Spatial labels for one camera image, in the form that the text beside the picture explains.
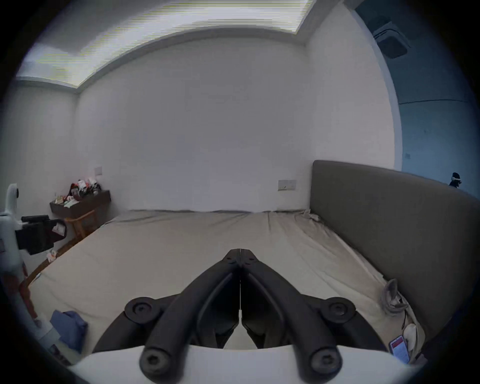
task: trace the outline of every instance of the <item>blue cloth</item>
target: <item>blue cloth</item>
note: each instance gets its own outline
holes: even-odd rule
[[[88,324],[77,312],[59,312],[55,310],[50,322],[60,334],[60,341],[78,353],[82,353]]]

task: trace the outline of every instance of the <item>beige bed sheet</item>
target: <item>beige bed sheet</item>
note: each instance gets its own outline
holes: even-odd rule
[[[87,355],[129,300],[180,293],[232,248],[250,249],[302,294],[351,300],[386,345],[402,333],[404,316],[380,307],[382,275],[302,212],[130,211],[48,266],[30,286],[32,300],[48,318],[77,311],[89,324]]]

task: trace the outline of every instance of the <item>gray upholstered headboard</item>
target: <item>gray upholstered headboard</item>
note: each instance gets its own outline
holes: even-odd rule
[[[317,160],[310,208],[399,289],[435,336],[480,271],[480,201],[389,169]]]

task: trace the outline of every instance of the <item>light switch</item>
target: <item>light switch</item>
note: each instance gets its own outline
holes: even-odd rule
[[[279,180],[278,181],[279,191],[294,191],[296,187],[297,187],[296,180]]]

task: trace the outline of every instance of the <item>smartphone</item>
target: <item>smartphone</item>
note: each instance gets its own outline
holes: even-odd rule
[[[390,353],[394,355],[401,362],[408,364],[410,361],[410,356],[408,355],[407,344],[403,339],[403,336],[397,337],[395,340],[392,340],[389,344]]]

